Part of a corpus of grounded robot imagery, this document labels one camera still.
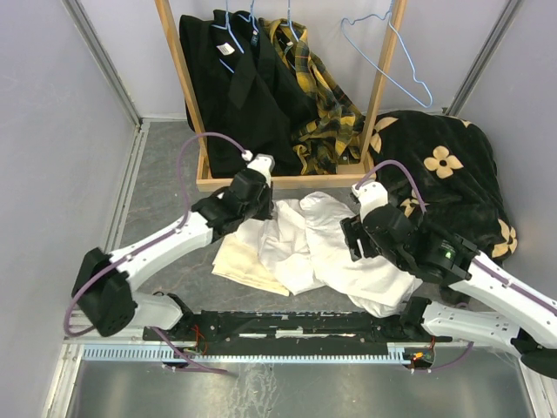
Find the white shirt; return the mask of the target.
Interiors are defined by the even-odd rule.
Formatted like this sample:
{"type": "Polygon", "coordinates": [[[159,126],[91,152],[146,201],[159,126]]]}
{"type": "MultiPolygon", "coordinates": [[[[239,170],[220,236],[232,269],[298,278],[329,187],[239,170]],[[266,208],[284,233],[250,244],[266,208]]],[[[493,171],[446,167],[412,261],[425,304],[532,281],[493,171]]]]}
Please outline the white shirt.
{"type": "Polygon", "coordinates": [[[245,221],[234,237],[294,295],[330,287],[376,317],[397,314],[422,280],[381,256],[353,261],[340,225],[353,216],[331,195],[312,192],[276,200],[269,219],[245,221]]]}

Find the blue wire hanger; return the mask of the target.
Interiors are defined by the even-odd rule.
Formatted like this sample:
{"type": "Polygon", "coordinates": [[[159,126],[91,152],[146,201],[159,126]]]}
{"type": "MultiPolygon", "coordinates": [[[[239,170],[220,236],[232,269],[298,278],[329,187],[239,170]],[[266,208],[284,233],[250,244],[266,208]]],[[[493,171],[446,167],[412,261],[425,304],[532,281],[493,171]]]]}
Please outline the blue wire hanger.
{"type": "Polygon", "coordinates": [[[349,17],[342,17],[340,20],[339,28],[345,40],[355,49],[360,56],[362,56],[367,63],[369,63],[375,70],[379,81],[388,81],[394,85],[399,91],[403,92],[414,103],[423,109],[431,109],[433,106],[433,94],[429,89],[427,83],[418,79],[417,71],[409,50],[406,47],[403,37],[399,33],[399,27],[406,12],[406,1],[390,1],[388,9],[383,15],[378,13],[369,13],[363,17],[350,19],[349,17]],[[383,39],[383,45],[379,55],[379,60],[374,62],[371,60],[359,45],[352,39],[347,31],[347,27],[354,27],[358,23],[365,22],[370,19],[376,19],[386,25],[386,31],[383,39]],[[403,55],[406,57],[406,62],[410,68],[412,81],[414,84],[420,86],[426,94],[427,101],[421,100],[419,97],[412,94],[403,84],[398,82],[390,75],[391,65],[394,57],[394,52],[397,46],[400,46],[403,55]]]}

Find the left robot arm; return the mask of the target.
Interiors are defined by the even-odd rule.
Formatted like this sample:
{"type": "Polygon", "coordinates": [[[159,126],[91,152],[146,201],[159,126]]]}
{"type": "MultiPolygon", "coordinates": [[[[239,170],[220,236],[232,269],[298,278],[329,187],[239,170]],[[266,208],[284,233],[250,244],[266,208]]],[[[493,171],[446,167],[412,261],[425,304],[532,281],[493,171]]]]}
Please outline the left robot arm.
{"type": "Polygon", "coordinates": [[[248,219],[266,219],[272,209],[272,182],[263,168],[245,168],[230,185],[195,203],[176,222],[113,253],[87,252],[71,292],[102,337],[128,326],[155,327],[175,340],[192,330],[191,310],[173,294],[139,292],[155,273],[179,258],[234,233],[248,219]]]}

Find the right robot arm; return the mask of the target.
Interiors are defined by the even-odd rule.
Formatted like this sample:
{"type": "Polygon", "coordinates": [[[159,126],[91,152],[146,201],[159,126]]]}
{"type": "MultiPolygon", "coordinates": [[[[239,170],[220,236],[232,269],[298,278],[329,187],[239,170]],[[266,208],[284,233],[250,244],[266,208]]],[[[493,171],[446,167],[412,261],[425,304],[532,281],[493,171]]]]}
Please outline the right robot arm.
{"type": "Polygon", "coordinates": [[[425,298],[407,302],[399,330],[482,342],[520,359],[534,372],[556,376],[556,301],[498,266],[474,243],[421,216],[413,223],[387,204],[342,219],[352,260],[378,256],[399,270],[478,300],[486,313],[458,313],[425,298]]]}

